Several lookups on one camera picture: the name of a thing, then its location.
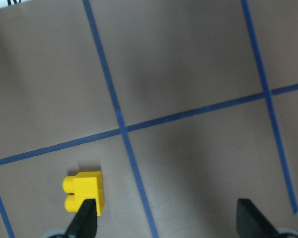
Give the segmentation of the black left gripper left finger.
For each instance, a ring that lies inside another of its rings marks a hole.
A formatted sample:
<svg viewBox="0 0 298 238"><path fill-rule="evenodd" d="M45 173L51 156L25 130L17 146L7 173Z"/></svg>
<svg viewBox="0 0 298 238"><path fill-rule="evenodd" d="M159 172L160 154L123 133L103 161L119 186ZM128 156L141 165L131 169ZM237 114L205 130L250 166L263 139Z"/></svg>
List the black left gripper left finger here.
<svg viewBox="0 0 298 238"><path fill-rule="evenodd" d="M95 199L83 201L67 228L66 238L95 238L97 234L97 209Z"/></svg>

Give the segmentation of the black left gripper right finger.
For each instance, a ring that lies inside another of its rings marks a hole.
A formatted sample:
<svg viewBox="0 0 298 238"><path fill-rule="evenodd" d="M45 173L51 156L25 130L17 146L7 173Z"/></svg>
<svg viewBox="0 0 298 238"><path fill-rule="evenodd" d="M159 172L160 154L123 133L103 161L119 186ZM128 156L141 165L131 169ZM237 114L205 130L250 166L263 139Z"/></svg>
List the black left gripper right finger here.
<svg viewBox="0 0 298 238"><path fill-rule="evenodd" d="M239 198L236 208L236 230L240 238L280 238L281 234L250 199Z"/></svg>

